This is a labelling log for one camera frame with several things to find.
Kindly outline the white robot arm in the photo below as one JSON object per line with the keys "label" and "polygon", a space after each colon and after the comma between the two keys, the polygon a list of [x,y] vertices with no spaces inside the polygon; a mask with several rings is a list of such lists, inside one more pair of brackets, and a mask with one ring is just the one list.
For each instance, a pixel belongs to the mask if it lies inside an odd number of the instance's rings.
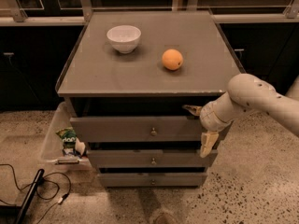
{"label": "white robot arm", "polygon": [[299,136],[299,102],[276,92],[269,83],[250,74],[234,76],[227,92],[204,106],[184,105],[206,129],[201,134],[200,156],[206,157],[216,144],[219,132],[235,119],[262,111],[291,133]]}

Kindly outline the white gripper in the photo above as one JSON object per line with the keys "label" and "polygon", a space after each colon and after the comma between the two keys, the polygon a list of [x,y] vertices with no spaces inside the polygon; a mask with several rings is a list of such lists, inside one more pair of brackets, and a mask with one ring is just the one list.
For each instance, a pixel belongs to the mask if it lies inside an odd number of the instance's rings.
{"label": "white gripper", "polygon": [[219,138],[218,132],[228,127],[230,122],[224,122],[217,117],[212,102],[203,107],[198,105],[183,105],[182,108],[194,116],[200,115],[201,124],[207,130],[207,132],[201,134],[200,156],[205,158],[216,144]]}

